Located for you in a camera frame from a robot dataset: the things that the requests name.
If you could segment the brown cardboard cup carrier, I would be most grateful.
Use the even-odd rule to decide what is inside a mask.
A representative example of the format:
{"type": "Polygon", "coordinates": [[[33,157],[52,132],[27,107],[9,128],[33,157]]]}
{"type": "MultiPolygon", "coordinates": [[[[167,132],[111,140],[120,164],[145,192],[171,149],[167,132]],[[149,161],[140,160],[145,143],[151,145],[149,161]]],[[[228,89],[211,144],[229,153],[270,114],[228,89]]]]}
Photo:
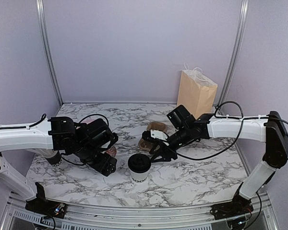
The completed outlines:
{"type": "Polygon", "coordinates": [[[155,140],[151,136],[151,130],[157,130],[166,133],[168,126],[162,122],[153,121],[148,124],[146,130],[148,131],[148,134],[145,134],[144,138],[140,139],[138,146],[141,150],[149,152],[152,149],[155,140]]]}

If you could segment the black cup lid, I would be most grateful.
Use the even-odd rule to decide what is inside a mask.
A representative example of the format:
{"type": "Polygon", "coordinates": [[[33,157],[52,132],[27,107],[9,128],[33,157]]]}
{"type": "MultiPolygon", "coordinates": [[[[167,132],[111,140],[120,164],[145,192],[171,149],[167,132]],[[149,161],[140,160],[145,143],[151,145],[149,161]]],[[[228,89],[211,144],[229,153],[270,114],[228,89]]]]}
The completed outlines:
{"type": "Polygon", "coordinates": [[[151,161],[147,155],[137,153],[129,157],[128,167],[132,172],[145,173],[151,168],[151,161]]]}

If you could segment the white paper cup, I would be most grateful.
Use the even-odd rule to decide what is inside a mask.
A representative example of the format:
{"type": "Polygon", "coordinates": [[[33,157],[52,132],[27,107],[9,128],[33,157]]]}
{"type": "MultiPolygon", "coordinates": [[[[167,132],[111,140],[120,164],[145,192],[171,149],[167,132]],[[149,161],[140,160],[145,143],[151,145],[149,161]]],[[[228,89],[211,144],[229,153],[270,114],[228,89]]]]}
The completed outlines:
{"type": "Polygon", "coordinates": [[[131,178],[135,183],[143,183],[148,177],[148,171],[146,172],[134,172],[130,169],[131,178]]]}

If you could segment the brown paper bag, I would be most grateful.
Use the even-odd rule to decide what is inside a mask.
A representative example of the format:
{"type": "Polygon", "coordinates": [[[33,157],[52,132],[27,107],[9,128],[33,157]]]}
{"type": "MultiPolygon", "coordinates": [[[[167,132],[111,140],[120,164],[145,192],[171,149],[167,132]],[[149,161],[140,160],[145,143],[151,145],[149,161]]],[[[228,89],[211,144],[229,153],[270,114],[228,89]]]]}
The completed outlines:
{"type": "Polygon", "coordinates": [[[196,119],[211,112],[218,84],[203,74],[199,67],[184,63],[180,75],[177,105],[183,105],[196,119]]]}

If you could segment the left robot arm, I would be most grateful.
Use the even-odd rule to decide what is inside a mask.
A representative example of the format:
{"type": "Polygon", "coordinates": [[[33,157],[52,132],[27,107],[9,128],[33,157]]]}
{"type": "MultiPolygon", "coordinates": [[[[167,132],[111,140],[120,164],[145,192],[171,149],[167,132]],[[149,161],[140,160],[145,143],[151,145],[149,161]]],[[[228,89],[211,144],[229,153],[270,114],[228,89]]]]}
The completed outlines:
{"type": "Polygon", "coordinates": [[[32,203],[40,213],[47,213],[51,202],[46,199],[43,186],[27,180],[2,153],[28,150],[53,159],[64,151],[66,155],[74,154],[82,164],[103,176],[109,176],[116,170],[117,159],[106,152],[117,141],[118,135],[110,130],[108,119],[103,115],[90,123],[74,122],[65,116],[48,119],[42,115],[33,124],[0,125],[0,181],[27,203],[32,203]]]}

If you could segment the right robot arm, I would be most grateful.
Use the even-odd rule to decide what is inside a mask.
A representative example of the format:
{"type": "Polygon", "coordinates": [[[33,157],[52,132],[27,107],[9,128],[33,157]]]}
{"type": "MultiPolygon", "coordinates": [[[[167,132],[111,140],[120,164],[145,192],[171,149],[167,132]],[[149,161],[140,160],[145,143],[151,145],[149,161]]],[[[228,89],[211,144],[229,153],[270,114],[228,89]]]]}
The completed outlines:
{"type": "Polygon", "coordinates": [[[262,144],[264,153],[259,157],[259,163],[228,204],[233,215],[244,210],[255,194],[288,162],[288,121],[282,119],[277,111],[254,116],[245,116],[241,107],[239,111],[239,116],[213,112],[195,118],[185,106],[179,105],[167,115],[176,129],[174,134],[169,136],[158,130],[142,134],[144,140],[154,144],[151,162],[171,161],[178,156],[186,158],[178,150],[202,139],[231,138],[231,147],[237,142],[262,144]]]}

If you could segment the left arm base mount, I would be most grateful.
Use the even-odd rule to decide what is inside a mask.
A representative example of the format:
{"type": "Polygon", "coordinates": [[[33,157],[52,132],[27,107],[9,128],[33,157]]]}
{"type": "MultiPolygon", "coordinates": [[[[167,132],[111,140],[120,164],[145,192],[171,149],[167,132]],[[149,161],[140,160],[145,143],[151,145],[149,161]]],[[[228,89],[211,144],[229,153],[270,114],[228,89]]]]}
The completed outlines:
{"type": "Polygon", "coordinates": [[[27,201],[25,209],[38,214],[63,219],[66,214],[67,204],[51,200],[42,201],[35,199],[27,201]]]}

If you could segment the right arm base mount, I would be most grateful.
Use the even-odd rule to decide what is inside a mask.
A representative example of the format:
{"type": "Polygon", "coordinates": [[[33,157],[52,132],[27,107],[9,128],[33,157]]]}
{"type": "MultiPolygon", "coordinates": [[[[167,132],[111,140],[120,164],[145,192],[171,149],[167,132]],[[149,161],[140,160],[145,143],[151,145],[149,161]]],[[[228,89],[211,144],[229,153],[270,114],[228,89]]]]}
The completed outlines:
{"type": "Polygon", "coordinates": [[[253,206],[250,203],[225,202],[212,205],[210,214],[214,216],[215,220],[219,220],[252,213],[253,210],[253,206]]]}

